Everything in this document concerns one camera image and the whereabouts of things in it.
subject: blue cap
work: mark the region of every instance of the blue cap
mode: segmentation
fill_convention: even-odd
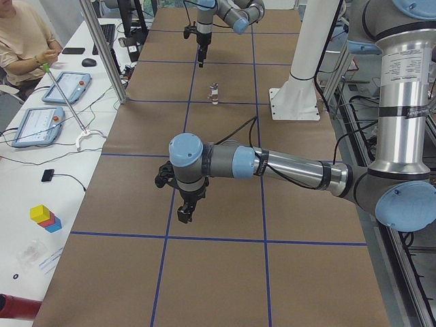
[[[197,8],[203,11],[211,10],[215,7],[215,0],[197,0]]]
[[[435,0],[393,0],[395,6],[409,17],[419,20],[436,19]]]
[[[348,51],[353,55],[380,55],[382,51],[374,43],[348,40]]]
[[[424,181],[394,186],[377,202],[375,216],[400,232],[421,230],[436,219],[436,189]]]
[[[203,144],[198,136],[191,133],[179,134],[170,142],[170,161],[176,167],[187,167],[198,160]]]
[[[250,178],[254,173],[254,150],[238,146],[233,154],[232,173],[234,178]]]
[[[233,31],[237,34],[242,34],[247,29],[249,23],[246,18],[239,18],[234,24],[233,24]]]

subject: red cup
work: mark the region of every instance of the red cup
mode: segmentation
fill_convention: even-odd
[[[0,294],[0,318],[34,320],[42,302]]]

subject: stacked colored blocks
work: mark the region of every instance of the stacked colored blocks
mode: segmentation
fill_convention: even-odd
[[[50,233],[62,228],[61,220],[42,204],[30,209],[30,219]]]

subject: yellow cube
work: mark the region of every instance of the yellow cube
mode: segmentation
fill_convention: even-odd
[[[50,210],[43,206],[42,204],[30,209],[30,219],[36,223],[41,223],[43,221],[50,219]]]

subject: tablet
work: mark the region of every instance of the tablet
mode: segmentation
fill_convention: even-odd
[[[61,131],[63,118],[62,107],[27,109],[12,141],[12,146],[25,148],[52,144]]]
[[[62,91],[73,104],[77,102],[86,91],[91,82],[91,75],[88,73],[62,72],[56,79]],[[59,90],[54,84],[42,97],[42,101],[55,104],[66,104]]]

